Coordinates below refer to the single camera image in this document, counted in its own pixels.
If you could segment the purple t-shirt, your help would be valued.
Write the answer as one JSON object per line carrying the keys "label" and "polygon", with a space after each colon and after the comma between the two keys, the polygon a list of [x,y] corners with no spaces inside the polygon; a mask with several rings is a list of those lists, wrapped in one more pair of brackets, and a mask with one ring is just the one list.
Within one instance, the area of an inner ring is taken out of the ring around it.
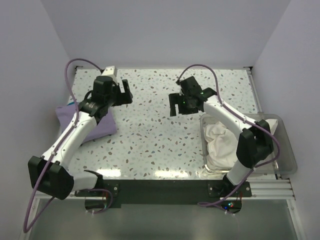
{"label": "purple t-shirt", "polygon": [[[69,104],[65,106],[58,106],[55,109],[56,116],[60,123],[61,131],[63,132],[71,120],[73,119],[76,108],[75,104]],[[117,132],[115,120],[113,118],[111,110],[108,111],[107,115],[104,116],[97,126],[86,136],[82,143],[99,139],[108,135],[113,135]]]}

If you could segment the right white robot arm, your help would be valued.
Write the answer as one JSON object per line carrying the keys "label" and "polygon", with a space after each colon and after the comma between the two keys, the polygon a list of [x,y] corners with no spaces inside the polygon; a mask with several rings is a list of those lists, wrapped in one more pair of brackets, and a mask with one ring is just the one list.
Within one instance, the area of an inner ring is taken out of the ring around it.
{"label": "right white robot arm", "polygon": [[234,134],[237,160],[223,177],[222,189],[227,196],[235,196],[256,164],[274,152],[269,123],[265,120],[255,121],[240,113],[224,102],[217,91],[210,87],[203,89],[193,76],[177,80],[176,84],[180,86],[180,91],[168,95],[170,116],[201,111],[222,122]]}

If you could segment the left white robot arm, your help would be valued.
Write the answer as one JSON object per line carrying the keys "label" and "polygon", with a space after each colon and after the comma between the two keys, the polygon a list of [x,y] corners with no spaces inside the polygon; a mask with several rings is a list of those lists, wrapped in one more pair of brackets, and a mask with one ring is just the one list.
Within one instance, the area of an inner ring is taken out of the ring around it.
{"label": "left white robot arm", "polygon": [[93,82],[93,89],[75,105],[76,112],[62,135],[42,156],[32,156],[28,161],[31,186],[59,200],[71,192],[87,191],[99,196],[104,190],[103,176],[93,170],[69,173],[71,160],[87,135],[98,125],[109,108],[133,102],[129,83],[122,80],[124,90],[114,77],[100,75]]}

